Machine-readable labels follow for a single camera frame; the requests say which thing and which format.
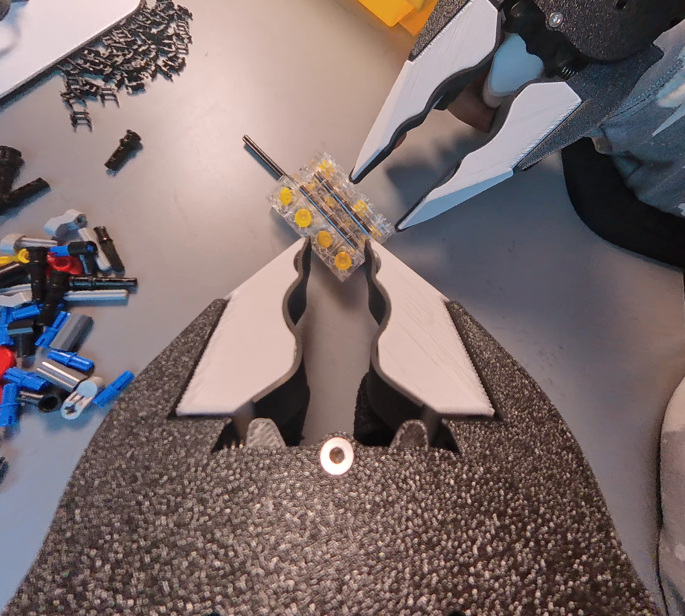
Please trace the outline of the clear engine block model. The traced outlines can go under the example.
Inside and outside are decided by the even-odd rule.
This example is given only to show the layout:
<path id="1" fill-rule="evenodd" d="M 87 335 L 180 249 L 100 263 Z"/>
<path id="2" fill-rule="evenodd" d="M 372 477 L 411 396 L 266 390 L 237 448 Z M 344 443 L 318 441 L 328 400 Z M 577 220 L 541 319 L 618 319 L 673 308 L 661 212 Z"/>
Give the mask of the clear engine block model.
<path id="1" fill-rule="evenodd" d="M 244 135 L 246 146 L 277 175 L 269 195 L 274 210 L 300 236 L 310 237 L 313 252 L 340 281 L 364 263 L 364 246 L 384 243 L 395 229 L 327 153 L 290 175 Z"/>

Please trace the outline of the person's right forearm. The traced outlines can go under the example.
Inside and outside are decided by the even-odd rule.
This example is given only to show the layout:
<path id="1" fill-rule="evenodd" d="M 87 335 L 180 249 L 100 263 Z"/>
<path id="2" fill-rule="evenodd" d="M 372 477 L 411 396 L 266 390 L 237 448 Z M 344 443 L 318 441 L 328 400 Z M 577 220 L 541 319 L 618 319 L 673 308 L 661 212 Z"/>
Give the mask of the person's right forearm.
<path id="1" fill-rule="evenodd" d="M 646 204 L 684 216 L 684 22 L 656 40 L 663 57 L 591 137 Z"/>

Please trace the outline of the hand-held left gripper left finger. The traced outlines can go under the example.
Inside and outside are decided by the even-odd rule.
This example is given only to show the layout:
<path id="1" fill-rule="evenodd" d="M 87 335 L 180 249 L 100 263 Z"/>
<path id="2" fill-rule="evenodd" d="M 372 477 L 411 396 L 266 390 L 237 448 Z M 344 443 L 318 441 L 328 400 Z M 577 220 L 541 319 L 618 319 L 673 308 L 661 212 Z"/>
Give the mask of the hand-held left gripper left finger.
<path id="1" fill-rule="evenodd" d="M 302 432 L 310 400 L 301 333 L 312 247 L 305 237 L 227 297 L 178 416 L 264 417 Z"/>

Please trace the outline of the person's right hand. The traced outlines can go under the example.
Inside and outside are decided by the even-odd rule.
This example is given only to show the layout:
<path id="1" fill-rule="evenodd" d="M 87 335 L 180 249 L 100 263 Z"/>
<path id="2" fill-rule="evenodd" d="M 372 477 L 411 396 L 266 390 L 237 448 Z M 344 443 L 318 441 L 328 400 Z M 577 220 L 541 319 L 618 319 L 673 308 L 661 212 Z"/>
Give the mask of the person's right hand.
<path id="1" fill-rule="evenodd" d="M 459 121 L 475 128 L 479 132 L 488 132 L 493 117 L 497 112 L 496 108 L 489 107 L 482 98 L 482 91 L 478 85 L 475 89 L 465 88 L 452 101 L 447 110 Z"/>

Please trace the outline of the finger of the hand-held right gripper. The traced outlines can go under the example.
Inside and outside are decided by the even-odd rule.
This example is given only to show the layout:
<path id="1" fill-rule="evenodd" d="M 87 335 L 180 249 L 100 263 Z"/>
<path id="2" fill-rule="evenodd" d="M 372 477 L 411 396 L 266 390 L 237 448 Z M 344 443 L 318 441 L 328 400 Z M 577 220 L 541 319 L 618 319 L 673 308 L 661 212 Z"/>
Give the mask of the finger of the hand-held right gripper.
<path id="1" fill-rule="evenodd" d="M 452 209 L 513 175 L 516 165 L 580 105 L 563 81 L 530 82 L 512 100 L 492 138 L 468 154 L 396 226 L 405 230 Z"/>
<path id="2" fill-rule="evenodd" d="M 500 36 L 499 8 L 493 0 L 469 0 L 419 55 L 405 62 L 364 141 L 350 181 L 360 182 L 448 91 L 474 78 L 491 60 Z"/>

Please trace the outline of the pile of mixed building pieces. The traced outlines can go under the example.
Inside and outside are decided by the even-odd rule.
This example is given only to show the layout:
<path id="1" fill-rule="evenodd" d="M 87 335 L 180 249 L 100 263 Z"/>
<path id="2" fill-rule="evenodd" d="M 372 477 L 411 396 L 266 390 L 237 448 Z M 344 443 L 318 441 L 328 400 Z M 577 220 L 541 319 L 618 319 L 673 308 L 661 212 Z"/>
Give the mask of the pile of mixed building pieces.
<path id="1" fill-rule="evenodd" d="M 1 238 L 1 428 L 17 424 L 20 410 L 77 419 L 91 405 L 106 406 L 133 380 L 124 372 L 106 385 L 81 347 L 92 318 L 78 305 L 126 303 L 138 288 L 125 276 L 103 226 L 66 210 L 49 219 L 45 237 Z"/>

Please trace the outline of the black pin connector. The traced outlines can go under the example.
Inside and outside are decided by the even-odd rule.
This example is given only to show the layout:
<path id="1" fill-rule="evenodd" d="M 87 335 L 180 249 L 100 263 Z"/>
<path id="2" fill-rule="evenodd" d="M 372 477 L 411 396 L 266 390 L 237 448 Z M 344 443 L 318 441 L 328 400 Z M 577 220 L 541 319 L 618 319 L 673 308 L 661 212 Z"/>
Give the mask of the black pin connector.
<path id="1" fill-rule="evenodd" d="M 118 172 L 141 147 L 140 135 L 132 130 L 127 130 L 124 137 L 120 139 L 115 151 L 105 162 L 105 167 L 109 172 Z"/>

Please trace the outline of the white book stand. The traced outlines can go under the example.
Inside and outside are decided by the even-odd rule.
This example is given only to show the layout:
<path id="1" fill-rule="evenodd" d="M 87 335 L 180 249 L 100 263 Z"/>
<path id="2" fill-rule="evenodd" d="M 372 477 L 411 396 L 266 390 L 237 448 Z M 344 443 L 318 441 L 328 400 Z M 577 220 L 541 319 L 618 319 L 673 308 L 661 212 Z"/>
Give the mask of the white book stand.
<path id="1" fill-rule="evenodd" d="M 28 0 L 1 21 L 1 98 L 130 16 L 141 0 Z"/>

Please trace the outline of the person's body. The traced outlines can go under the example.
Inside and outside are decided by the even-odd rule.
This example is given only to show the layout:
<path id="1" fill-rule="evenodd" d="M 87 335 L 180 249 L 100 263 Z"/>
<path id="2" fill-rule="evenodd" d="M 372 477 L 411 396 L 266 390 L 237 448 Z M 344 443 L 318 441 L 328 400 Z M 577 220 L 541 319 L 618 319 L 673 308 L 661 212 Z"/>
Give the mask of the person's body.
<path id="1" fill-rule="evenodd" d="M 684 381 L 675 389 L 660 441 L 662 527 L 659 574 L 669 615 L 684 614 Z"/>

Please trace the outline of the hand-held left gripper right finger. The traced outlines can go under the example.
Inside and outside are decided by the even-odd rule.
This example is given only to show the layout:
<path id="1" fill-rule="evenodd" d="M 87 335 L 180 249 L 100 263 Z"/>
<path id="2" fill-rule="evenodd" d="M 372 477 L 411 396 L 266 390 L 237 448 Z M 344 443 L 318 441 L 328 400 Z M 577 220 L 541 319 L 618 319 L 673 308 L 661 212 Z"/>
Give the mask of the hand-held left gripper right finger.
<path id="1" fill-rule="evenodd" d="M 378 324 L 366 383 L 372 412 L 394 431 L 420 419 L 429 435 L 444 418 L 495 416 L 450 301 L 376 241 L 365 256 Z"/>

